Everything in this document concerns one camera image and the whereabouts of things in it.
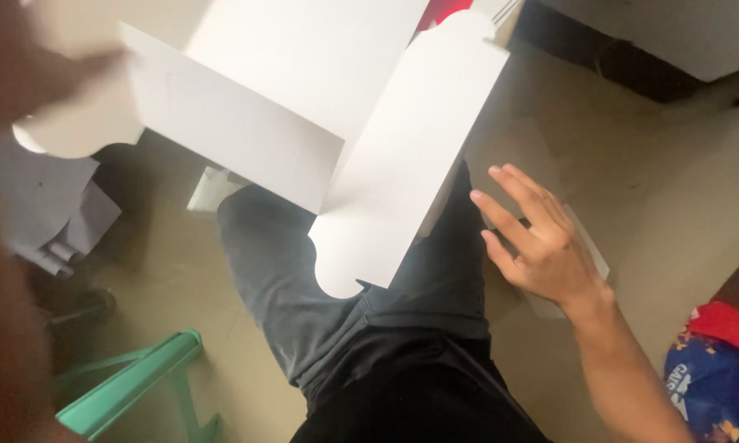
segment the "green stool leg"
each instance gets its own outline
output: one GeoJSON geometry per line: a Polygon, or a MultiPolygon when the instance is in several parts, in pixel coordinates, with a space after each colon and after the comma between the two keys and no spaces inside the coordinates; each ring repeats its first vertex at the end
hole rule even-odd
{"type": "Polygon", "coordinates": [[[200,334],[194,329],[187,329],[151,349],[131,352],[64,374],[60,378],[134,359],[126,368],[60,411],[57,418],[74,432],[93,441],[148,389],[169,374],[189,443],[214,442],[221,428],[221,419],[216,415],[205,427],[198,426],[185,373],[186,364],[202,350],[200,334]]]}

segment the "blurred hand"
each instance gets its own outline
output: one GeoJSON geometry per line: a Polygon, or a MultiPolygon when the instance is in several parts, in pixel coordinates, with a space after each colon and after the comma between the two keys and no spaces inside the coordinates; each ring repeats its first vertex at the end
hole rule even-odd
{"type": "Polygon", "coordinates": [[[556,197],[512,165],[493,166],[489,174],[520,204],[532,224],[523,227],[508,210],[480,191],[470,195],[519,251],[513,257],[495,234],[482,231],[490,259],[510,283],[555,302],[567,315],[609,291],[556,197]]]}
{"type": "Polygon", "coordinates": [[[0,0],[0,127],[75,95],[123,52],[115,48],[71,59],[46,50],[36,41],[19,0],[0,0]]]}

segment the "leg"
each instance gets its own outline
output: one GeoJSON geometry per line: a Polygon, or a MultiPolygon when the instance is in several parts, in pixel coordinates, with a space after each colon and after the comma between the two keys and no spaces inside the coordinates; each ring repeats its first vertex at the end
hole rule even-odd
{"type": "Polygon", "coordinates": [[[220,237],[244,305],[291,385],[366,326],[363,297],[335,299],[315,280],[315,215],[256,185],[219,206],[220,237]]]}
{"type": "Polygon", "coordinates": [[[408,250],[388,290],[366,294],[369,324],[435,327],[462,338],[489,338],[484,318],[484,228],[470,201],[470,174],[459,166],[443,214],[429,237],[408,250]]]}

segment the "dark jeans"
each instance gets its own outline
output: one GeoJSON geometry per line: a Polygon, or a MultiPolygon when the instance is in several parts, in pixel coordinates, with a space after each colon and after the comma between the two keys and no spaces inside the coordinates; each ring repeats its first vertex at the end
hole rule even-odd
{"type": "Polygon", "coordinates": [[[467,166],[429,237],[411,246],[388,289],[327,296],[315,280],[315,215],[252,185],[218,211],[233,281],[291,385],[306,387],[355,336],[376,327],[429,327],[455,337],[490,337],[481,264],[484,227],[471,203],[467,166]]]}

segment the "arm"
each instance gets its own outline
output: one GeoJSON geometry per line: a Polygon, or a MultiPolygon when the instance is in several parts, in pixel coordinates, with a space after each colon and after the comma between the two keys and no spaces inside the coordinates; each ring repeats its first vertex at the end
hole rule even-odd
{"type": "MultiPolygon", "coordinates": [[[[37,45],[16,0],[0,0],[0,131],[73,95],[114,64],[111,50],[72,60],[37,45]]],[[[25,276],[0,238],[0,441],[82,441],[55,420],[50,351],[40,311],[25,276]]]]}
{"type": "Polygon", "coordinates": [[[585,380],[607,427],[635,443],[692,442],[561,203],[512,165],[489,173],[532,226],[523,227],[491,197],[473,191],[473,202],[520,251],[513,257],[483,231],[488,255],[509,282],[555,302],[572,321],[585,380]]]}

